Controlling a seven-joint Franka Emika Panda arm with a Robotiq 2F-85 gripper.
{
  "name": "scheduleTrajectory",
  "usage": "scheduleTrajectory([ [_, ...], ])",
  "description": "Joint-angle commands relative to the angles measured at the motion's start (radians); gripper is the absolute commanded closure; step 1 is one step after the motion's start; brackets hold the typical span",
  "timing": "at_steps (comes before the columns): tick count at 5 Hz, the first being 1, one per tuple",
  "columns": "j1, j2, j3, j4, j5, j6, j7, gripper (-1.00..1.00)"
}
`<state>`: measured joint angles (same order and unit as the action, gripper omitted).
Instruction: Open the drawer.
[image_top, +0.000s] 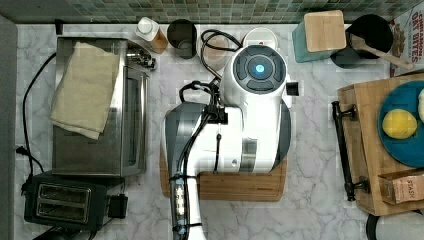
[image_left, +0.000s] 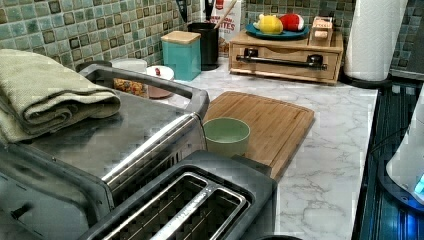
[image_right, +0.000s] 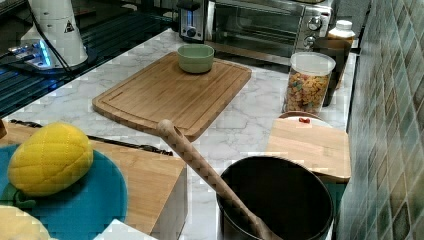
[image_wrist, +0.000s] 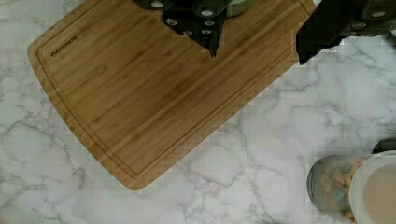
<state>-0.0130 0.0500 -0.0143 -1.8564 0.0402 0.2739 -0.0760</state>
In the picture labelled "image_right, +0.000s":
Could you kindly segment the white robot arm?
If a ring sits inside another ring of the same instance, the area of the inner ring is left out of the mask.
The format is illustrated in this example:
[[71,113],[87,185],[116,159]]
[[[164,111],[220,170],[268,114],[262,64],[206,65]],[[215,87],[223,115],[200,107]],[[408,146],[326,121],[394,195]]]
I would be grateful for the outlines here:
[[21,38],[34,44],[36,58],[28,64],[39,70],[76,67],[88,59],[71,0],[28,0],[33,26]]

